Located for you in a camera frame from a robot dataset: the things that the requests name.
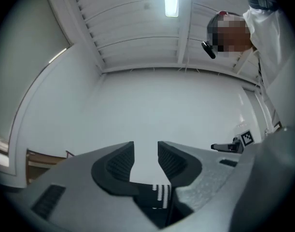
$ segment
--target white ceiling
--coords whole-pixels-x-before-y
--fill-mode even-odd
[[[76,1],[105,62],[105,72],[116,68],[179,67],[178,63],[190,68],[204,66],[208,69],[211,66],[213,70],[233,72],[241,55],[218,56],[213,60],[204,52],[201,42],[206,40],[207,23],[217,11],[243,14],[248,10],[247,0],[180,0],[180,16],[177,18],[165,16],[164,0]],[[185,23],[187,16],[183,15],[183,6],[186,7],[187,2],[191,10],[190,24]],[[186,33],[182,33],[183,27],[187,27]],[[179,60],[182,41],[186,48]],[[255,81],[257,75],[257,59],[251,57],[240,76]]]

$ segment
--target person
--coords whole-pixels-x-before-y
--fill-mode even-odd
[[[252,48],[259,59],[258,82],[273,124],[281,118],[284,120],[282,125],[294,124],[294,116],[288,115],[290,111],[284,107],[284,103],[293,102],[285,97],[288,84],[276,80],[284,68],[286,71],[283,72],[291,73],[289,66],[295,64],[295,34],[275,0],[248,0],[248,3],[249,10],[242,16],[218,12],[207,25],[208,40],[202,46],[211,58],[215,58],[218,52],[244,52]],[[276,94],[279,92],[284,93],[283,97]]]

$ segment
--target fluorescent light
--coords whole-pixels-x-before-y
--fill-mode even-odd
[[[53,57],[50,61],[49,64],[53,62],[54,59],[56,59],[60,54],[62,54],[64,51],[66,51],[67,49],[63,49],[60,53],[58,53],[55,57]]]
[[[178,0],[165,0],[166,16],[178,17]]]

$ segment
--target ceiling beam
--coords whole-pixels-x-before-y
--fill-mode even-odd
[[[247,61],[249,60],[250,56],[253,54],[253,48],[246,50],[242,53],[242,56],[239,58],[238,62],[234,66],[233,72],[237,75],[240,74],[244,66],[246,65]]]
[[[185,55],[191,23],[192,0],[180,0],[180,33],[177,50],[177,63],[181,64]]]
[[[186,67],[186,64],[178,64],[178,63],[144,63],[144,64],[131,64],[131,65],[124,65],[124,66],[121,65],[121,66],[111,67],[111,68],[107,68],[103,73],[126,71],[126,70],[132,70],[132,69],[145,69],[145,68],[178,68],[180,69],[185,67]],[[255,80],[252,80],[245,76],[238,75],[232,71],[224,70],[223,68],[205,66],[200,64],[188,64],[187,68],[222,73],[222,74],[230,75],[259,86],[259,83],[256,82]]]
[[[50,0],[50,2],[69,40],[87,47],[99,74],[102,74],[106,64],[92,40],[76,0]]]

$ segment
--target ceiling light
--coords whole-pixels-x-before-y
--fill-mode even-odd
[[[67,49],[63,49],[60,53],[58,53],[55,57],[53,57],[50,61],[49,64],[53,62],[54,59],[56,59],[60,54],[62,54],[64,51],[66,51]]]
[[[178,17],[178,0],[165,0],[166,16]]]

